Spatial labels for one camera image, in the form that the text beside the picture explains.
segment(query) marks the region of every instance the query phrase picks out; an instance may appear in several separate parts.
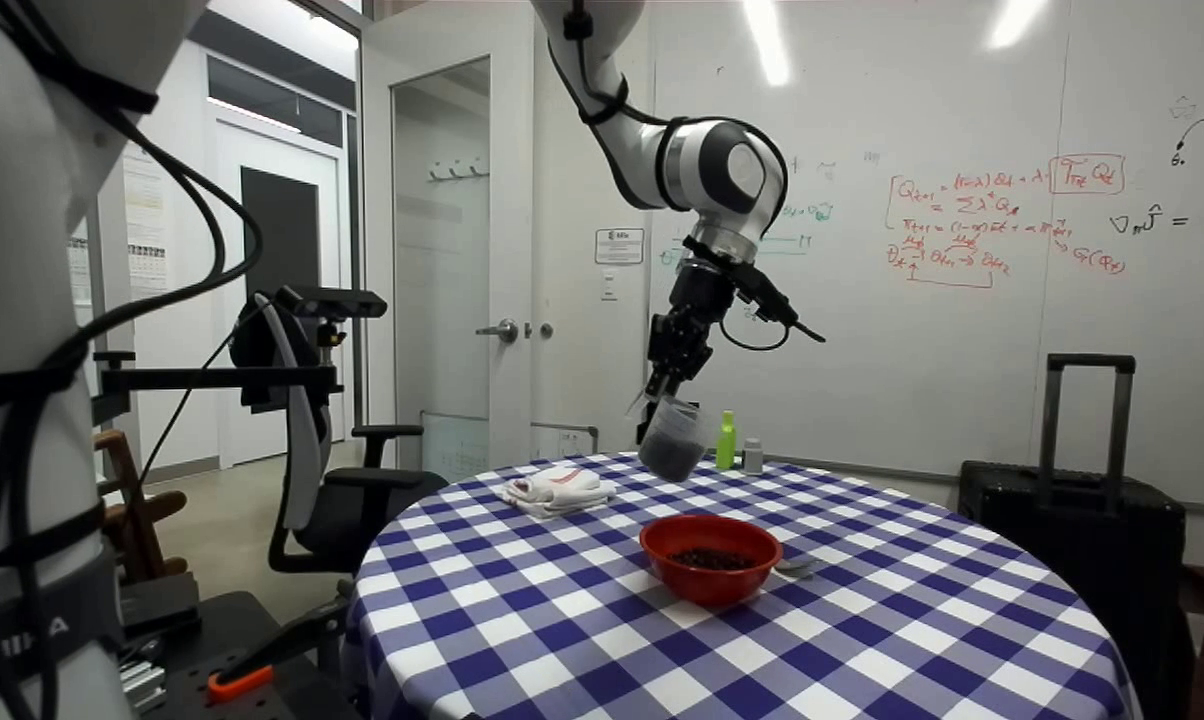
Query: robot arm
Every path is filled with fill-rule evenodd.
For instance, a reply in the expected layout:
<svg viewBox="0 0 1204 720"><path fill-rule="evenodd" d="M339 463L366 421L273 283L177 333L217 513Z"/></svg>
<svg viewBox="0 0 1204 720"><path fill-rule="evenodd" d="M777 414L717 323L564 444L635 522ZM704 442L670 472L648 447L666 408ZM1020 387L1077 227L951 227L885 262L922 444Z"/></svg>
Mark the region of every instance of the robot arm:
<svg viewBox="0 0 1204 720"><path fill-rule="evenodd" d="M613 53L632 33L644 0L533 0L545 30L551 64L596 133L613 179L635 207L695 212L683 241L692 253L682 263L670 318L651 318L648 337L648 408L644 429L660 399L692 379L714 349L714 323L726 321L731 297L758 305L762 321L800 328L790 297L753 263L758 241L769 234L790 196L790 164L780 149L753 124L728 116L675 116L660 121L627 105L627 81L616 73Z"/></svg>

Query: door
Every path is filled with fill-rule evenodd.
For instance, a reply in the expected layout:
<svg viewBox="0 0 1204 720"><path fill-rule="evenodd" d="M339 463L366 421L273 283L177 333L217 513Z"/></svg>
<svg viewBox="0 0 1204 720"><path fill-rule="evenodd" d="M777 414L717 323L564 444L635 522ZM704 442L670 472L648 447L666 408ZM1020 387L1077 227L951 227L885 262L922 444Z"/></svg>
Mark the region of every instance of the door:
<svg viewBox="0 0 1204 720"><path fill-rule="evenodd" d="M366 37L368 421L443 475L533 457L533 4L429 0Z"/></svg>
<svg viewBox="0 0 1204 720"><path fill-rule="evenodd" d="M222 149L222 184L243 201L264 234L264 262L250 267L243 283L228 283L222 294L222 318L237 323L243 308L243 294L281 287L281 283L325 283L352 287L352 243L350 223L339 218L339 151L313 145L296 133L253 124L228 108L217 116L217 149ZM332 352L338 379L346 391L329 399L332 442L350 442L350 398L358 391L352 349L339 344ZM259 457L284 452L284 414L250 414L228 403L222 418L222 457L223 463L243 463Z"/></svg>

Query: whiteboard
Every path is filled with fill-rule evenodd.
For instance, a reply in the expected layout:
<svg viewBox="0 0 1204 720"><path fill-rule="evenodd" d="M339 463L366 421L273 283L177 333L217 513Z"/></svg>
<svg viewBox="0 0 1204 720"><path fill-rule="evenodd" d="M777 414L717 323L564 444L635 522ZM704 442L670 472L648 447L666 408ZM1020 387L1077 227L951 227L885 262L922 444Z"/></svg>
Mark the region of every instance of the whiteboard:
<svg viewBox="0 0 1204 720"><path fill-rule="evenodd" d="M827 344L717 337L690 391L769 452L956 472L1038 459L1045 352L1127 352L1127 468L1204 500L1204 0L1058 0L996 55L984 0L780 10L790 88L731 0L656 4L656 113L746 116L790 151L762 267ZM656 308L690 227L648 227ZM742 308L728 328L777 337ZM1109 391L1068 384L1066 463L1104 463Z"/></svg>

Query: black office chair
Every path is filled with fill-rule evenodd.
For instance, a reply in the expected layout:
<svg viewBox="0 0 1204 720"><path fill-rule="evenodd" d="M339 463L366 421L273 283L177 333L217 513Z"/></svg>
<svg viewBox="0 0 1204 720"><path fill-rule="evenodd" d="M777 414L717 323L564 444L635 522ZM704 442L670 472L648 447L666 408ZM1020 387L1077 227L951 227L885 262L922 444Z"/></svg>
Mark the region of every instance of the black office chair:
<svg viewBox="0 0 1204 720"><path fill-rule="evenodd" d="M305 318L284 305L284 297L255 297L250 318L241 318L241 370L313 370L321 366L315 342L329 337L329 323L305 328ZM401 435L420 435L415 425L366 425L366 463L329 468L329 391L289 384L243 391L253 408L284 408L289 421L289 457L284 457L284 491L267 543L267 563L277 571L358 571L372 536L391 526L407 505L443 490L438 472L381 468L385 444ZM339 640L350 631L352 583L339 579L338 597L313 610L310 616L284 625L267 643L223 667L207 681L207 694L232 695L237 687L264 685L273 664L315 654L315 664L339 678Z"/></svg>

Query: suitcase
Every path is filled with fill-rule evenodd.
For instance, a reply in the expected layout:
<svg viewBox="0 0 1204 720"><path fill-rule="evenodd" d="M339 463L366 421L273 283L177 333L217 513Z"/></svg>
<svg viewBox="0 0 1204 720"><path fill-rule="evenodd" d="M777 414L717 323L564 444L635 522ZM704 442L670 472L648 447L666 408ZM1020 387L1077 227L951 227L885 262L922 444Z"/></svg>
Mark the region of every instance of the suitcase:
<svg viewBox="0 0 1204 720"><path fill-rule="evenodd" d="M1066 370L1116 370L1109 472L1058 468ZM959 463L959 513L1045 560L1114 631L1149 720L1187 712L1193 635L1177 606L1185 508L1126 475L1134 357L1052 352L1041 468Z"/></svg>

